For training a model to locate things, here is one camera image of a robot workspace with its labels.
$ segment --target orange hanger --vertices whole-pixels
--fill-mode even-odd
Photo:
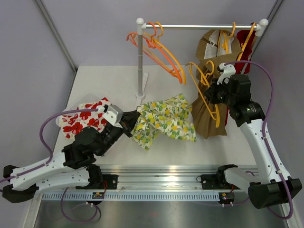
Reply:
[[[135,37],[137,35],[137,32],[132,32],[127,36],[127,41],[130,39],[131,43],[134,44],[136,47],[138,47],[136,41],[135,41]],[[146,40],[147,43],[150,43],[150,45],[152,46],[152,49],[157,48],[161,54],[169,61],[169,63],[171,64],[171,66],[173,67],[173,70],[175,72],[177,72],[177,75],[173,75],[172,73],[170,73],[171,75],[173,75],[174,77],[177,77],[179,79],[179,82],[182,83],[182,79],[181,76],[179,74],[179,71],[177,70],[175,64],[172,62],[172,60],[167,56],[166,53],[163,52],[163,50],[158,47],[157,45],[155,45],[153,42],[150,42],[150,40],[146,37],[146,36],[142,36],[143,39]],[[142,50],[143,53],[145,53],[148,57],[150,57],[154,62],[156,62],[158,65],[160,65],[164,70],[166,70],[167,72],[172,71],[171,69],[169,69],[162,61],[160,61],[152,52],[148,51],[146,52],[144,49]]]
[[[145,46],[145,45],[142,46],[143,47],[143,50],[142,50],[143,53],[145,53],[148,57],[150,57],[154,62],[156,62],[158,65],[160,65],[164,70],[166,70],[173,77],[178,78],[180,83],[184,82],[184,84],[186,84],[186,75],[184,73],[183,68],[179,64],[178,60],[175,58],[175,56],[163,44],[161,44],[161,42],[159,42],[159,38],[163,35],[162,25],[159,22],[155,22],[155,24],[159,25],[160,28],[161,28],[161,34],[158,35],[157,38],[155,38],[155,36],[157,34],[156,26],[152,22],[148,22],[148,23],[153,26],[154,34],[150,35],[150,34],[144,33],[143,39],[146,40],[147,46]],[[130,39],[131,43],[134,44],[135,46],[138,46],[136,41],[135,41],[136,35],[137,35],[136,32],[130,33],[127,37],[127,40],[129,40],[129,38],[131,38]],[[150,48],[151,49],[158,49],[158,51],[169,61],[169,63],[171,64],[173,69],[168,68],[165,63],[163,63],[153,52],[151,52],[149,50]]]
[[[212,65],[212,71],[211,71],[211,73],[207,73],[206,75],[212,75],[212,74],[214,73],[214,64],[213,64],[212,61],[208,61],[207,63],[210,63],[210,64]],[[219,127],[219,124],[220,124],[219,106],[218,106],[217,104],[215,104],[215,105],[214,105],[214,106],[215,106],[215,112],[214,112],[214,111],[211,111],[211,109],[209,108],[209,104],[207,103],[207,101],[206,101],[204,95],[203,95],[202,92],[200,91],[200,88],[199,88],[198,84],[196,83],[196,81],[195,81],[195,79],[194,79],[194,76],[193,76],[193,74],[192,74],[192,66],[195,66],[195,67],[197,68],[197,70],[200,72],[200,77],[201,77],[200,81],[201,81],[201,83],[202,83],[203,85],[205,85],[205,86],[210,87],[210,84],[209,84],[209,82],[208,82],[208,80],[207,80],[207,77],[204,75],[204,73],[203,73],[202,70],[199,68],[199,66],[196,65],[195,63],[189,62],[189,63],[186,64],[186,66],[188,66],[188,65],[189,65],[188,70],[189,70],[189,73],[190,73],[190,75],[191,75],[191,77],[192,77],[192,79],[193,79],[193,81],[194,81],[194,84],[195,84],[195,86],[197,87],[197,89],[198,89],[198,91],[199,91],[199,94],[200,94],[201,98],[203,99],[203,101],[204,101],[204,103],[205,103],[205,105],[206,105],[206,108],[207,108],[208,112],[209,112],[210,115],[211,115],[211,118],[212,118],[213,120],[216,121],[215,127],[218,128],[218,127]]]

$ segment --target red garment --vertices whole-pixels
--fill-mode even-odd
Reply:
[[[248,36],[249,32],[250,32],[250,30],[241,30],[237,33],[237,39],[239,40],[240,44],[245,43],[245,40],[247,39],[247,36]],[[249,59],[249,56],[252,53],[251,45],[252,45],[253,39],[255,38],[255,33],[256,33],[255,31],[252,32],[252,34],[251,34],[251,36],[248,40],[248,43],[245,47],[245,50],[242,54],[241,60],[248,60]],[[242,69],[244,68],[244,66],[245,66],[245,63],[236,63],[234,65],[234,67],[236,69],[236,74],[240,74]],[[249,71],[250,71],[250,64],[247,64],[246,69],[244,71],[244,74],[249,73]],[[229,113],[229,109],[227,108],[225,126],[227,125],[228,113]]]

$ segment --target white vertical pole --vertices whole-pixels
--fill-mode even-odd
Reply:
[[[136,94],[137,98],[143,99],[145,97],[143,92],[143,24],[144,20],[138,18],[137,23],[137,34],[138,34],[138,92]]]

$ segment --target yellow hanger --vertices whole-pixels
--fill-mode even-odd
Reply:
[[[207,73],[206,75],[212,75],[214,73],[214,64],[213,64],[212,61],[208,61],[207,63],[211,63],[211,65],[212,65],[212,73]],[[207,108],[207,110],[209,111],[209,113],[211,115],[211,118],[216,121],[215,127],[218,128],[219,124],[220,124],[219,106],[217,104],[214,105],[215,106],[215,112],[213,112],[213,111],[210,110],[209,104],[207,103],[204,95],[201,93],[200,88],[199,88],[198,84],[196,83],[196,81],[194,79],[194,76],[192,74],[192,66],[195,66],[198,69],[198,71],[200,72],[201,83],[203,85],[205,85],[205,86],[210,87],[210,84],[209,84],[209,82],[207,80],[207,77],[204,75],[204,73],[199,68],[199,66],[196,65],[195,63],[189,62],[189,63],[186,64],[186,66],[188,66],[188,65],[189,65],[188,70],[189,70],[189,73],[190,73],[190,75],[191,75],[191,77],[192,77],[192,79],[194,81],[194,84],[196,85],[196,87],[197,87],[197,89],[199,91],[199,94],[200,94],[201,98],[203,99],[203,101],[204,101],[204,103],[206,105],[206,108]]]
[[[221,40],[222,35],[224,35],[224,43],[222,44],[222,47],[226,51],[226,54],[229,54],[229,48],[228,48],[229,39],[231,37],[233,37],[234,32],[236,30],[236,23],[233,22],[232,25],[233,25],[233,29],[232,29],[231,34],[228,37],[227,37],[227,34],[225,31],[220,31],[219,38],[218,38],[218,47],[220,47],[220,40]]]
[[[242,53],[238,55],[237,61],[240,61],[240,60],[241,60],[242,55],[243,55],[243,53],[244,53],[244,50],[245,50],[245,48],[246,48],[246,45],[247,45],[247,43],[248,43],[248,41],[249,41],[249,39],[250,39],[250,37],[251,37],[251,35],[252,35],[252,33],[253,33],[253,29],[255,28],[255,25],[256,25],[256,23],[254,22],[254,23],[252,24],[251,30],[250,30],[250,32],[249,32],[249,34],[248,34],[248,36],[247,36],[245,42],[244,42],[243,44],[241,44]]]

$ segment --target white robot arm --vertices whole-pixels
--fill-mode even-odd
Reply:
[[[212,104],[223,103],[229,108],[230,116],[248,141],[256,160],[259,178],[243,172],[236,165],[226,165],[218,168],[217,181],[221,185],[233,184],[242,189],[258,209],[287,203],[281,176],[286,181],[292,198],[302,189],[302,184],[299,179],[291,178],[276,152],[267,126],[263,129],[265,115],[261,106],[251,100],[251,82],[248,76],[235,74],[235,68],[230,64],[220,64],[219,70],[222,75],[212,81],[204,95]]]
[[[4,167],[3,177],[11,179],[9,185],[3,188],[2,196],[18,203],[33,198],[34,194],[66,187],[103,189],[103,175],[100,167],[93,164],[96,161],[94,156],[104,156],[123,133],[131,137],[140,113],[124,113],[116,105],[98,109],[104,112],[103,117],[108,121],[101,133],[92,127],[85,127],[75,136],[72,144],[55,153],[48,163],[47,158],[22,168]]]

